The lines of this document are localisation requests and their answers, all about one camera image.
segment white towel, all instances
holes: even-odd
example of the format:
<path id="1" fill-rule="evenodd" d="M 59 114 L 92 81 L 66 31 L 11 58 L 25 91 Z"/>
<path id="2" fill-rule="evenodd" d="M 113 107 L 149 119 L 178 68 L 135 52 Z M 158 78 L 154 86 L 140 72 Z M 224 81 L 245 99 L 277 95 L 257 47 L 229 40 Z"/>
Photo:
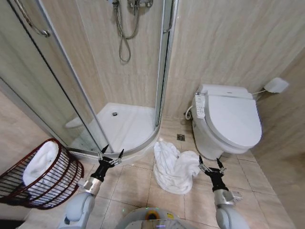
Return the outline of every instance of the white towel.
<path id="1" fill-rule="evenodd" d="M 25 168 L 23 172 L 23 182 L 26 186 L 30 185 L 37 178 L 39 178 L 54 162 L 59 147 L 57 143 L 53 141 L 48 141 L 38 150 L 36 155 L 30 161 L 28 166 Z M 28 192 L 31 195 L 31 199 L 38 197 L 40 194 L 44 193 L 50 187 L 52 187 L 61 177 L 59 172 L 64 171 L 63 165 L 55 164 L 53 168 L 47 173 L 48 176 L 44 176 L 39 182 L 35 183 L 33 186 L 28 188 Z M 69 185 L 68 179 L 62 179 L 59 183 L 52 188 L 50 191 L 45 193 L 42 197 L 32 201 L 33 204 L 40 205 L 41 203 L 45 203 L 54 197 L 58 196 L 67 186 Z M 71 190 L 66 190 L 66 194 L 70 194 Z M 45 205 L 46 207 L 51 207 L 56 203 L 60 202 L 60 200 L 56 200 L 55 202 L 51 202 L 50 204 Z"/>
<path id="2" fill-rule="evenodd" d="M 180 153 L 172 143 L 161 141 L 154 145 L 154 156 L 153 172 L 161 188 L 174 194 L 191 190 L 193 176 L 200 171 L 199 156 L 195 152 Z"/>
<path id="3" fill-rule="evenodd" d="M 48 141 L 38 150 L 23 172 L 23 182 L 26 186 L 40 177 L 55 160 L 58 154 L 58 145 L 53 141 Z"/>

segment floor drain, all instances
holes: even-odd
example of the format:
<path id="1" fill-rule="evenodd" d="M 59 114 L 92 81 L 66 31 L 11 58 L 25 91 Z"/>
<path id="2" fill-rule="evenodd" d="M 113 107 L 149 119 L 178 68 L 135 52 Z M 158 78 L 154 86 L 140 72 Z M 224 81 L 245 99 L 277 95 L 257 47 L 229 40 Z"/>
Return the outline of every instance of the floor drain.
<path id="1" fill-rule="evenodd" d="M 184 135 L 179 135 L 179 134 L 177 134 L 177 140 L 178 141 L 185 141 L 185 136 Z"/>

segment grab bar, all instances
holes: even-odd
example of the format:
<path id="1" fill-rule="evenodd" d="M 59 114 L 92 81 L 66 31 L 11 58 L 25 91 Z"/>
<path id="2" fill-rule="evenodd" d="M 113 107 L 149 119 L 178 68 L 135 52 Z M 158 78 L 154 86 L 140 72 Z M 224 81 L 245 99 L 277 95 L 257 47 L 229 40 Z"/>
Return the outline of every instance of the grab bar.
<path id="1" fill-rule="evenodd" d="M 171 29 L 172 29 L 172 26 L 173 26 L 173 11 L 175 10 L 175 0 L 173 0 L 172 2 L 172 7 L 171 7 L 171 20 L 170 20 L 170 26 L 168 27 L 168 29 L 166 30 L 163 30 L 163 34 L 169 32 Z"/>
<path id="2" fill-rule="evenodd" d="M 25 10 L 23 4 L 20 2 L 20 0 L 15 0 L 15 3 L 17 4 L 19 10 L 21 11 L 24 19 L 27 21 L 29 26 L 39 35 L 44 36 L 44 37 L 50 37 L 50 32 L 47 30 L 40 30 L 38 29 L 34 23 L 32 22 L 31 18 L 29 17 L 27 11 Z"/>

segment red wire basket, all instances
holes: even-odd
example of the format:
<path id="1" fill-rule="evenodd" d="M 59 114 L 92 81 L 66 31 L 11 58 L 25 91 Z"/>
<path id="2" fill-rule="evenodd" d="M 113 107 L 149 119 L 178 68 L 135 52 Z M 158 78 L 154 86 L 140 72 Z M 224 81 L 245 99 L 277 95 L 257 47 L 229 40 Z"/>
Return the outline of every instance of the red wire basket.
<path id="1" fill-rule="evenodd" d="M 23 172 L 38 150 L 48 141 L 58 145 L 51 166 L 34 182 L 25 186 Z M 27 208 L 51 209 L 71 197 L 84 176 L 83 165 L 54 138 L 48 139 L 0 176 L 0 203 Z"/>

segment wall-mounted remote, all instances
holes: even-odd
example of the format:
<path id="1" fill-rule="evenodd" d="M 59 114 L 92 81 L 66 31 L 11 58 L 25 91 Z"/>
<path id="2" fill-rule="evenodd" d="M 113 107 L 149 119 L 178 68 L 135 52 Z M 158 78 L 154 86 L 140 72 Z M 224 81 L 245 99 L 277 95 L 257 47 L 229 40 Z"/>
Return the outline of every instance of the wall-mounted remote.
<path id="1" fill-rule="evenodd" d="M 204 101 L 205 97 L 203 94 L 195 94 L 197 118 L 204 119 Z"/>

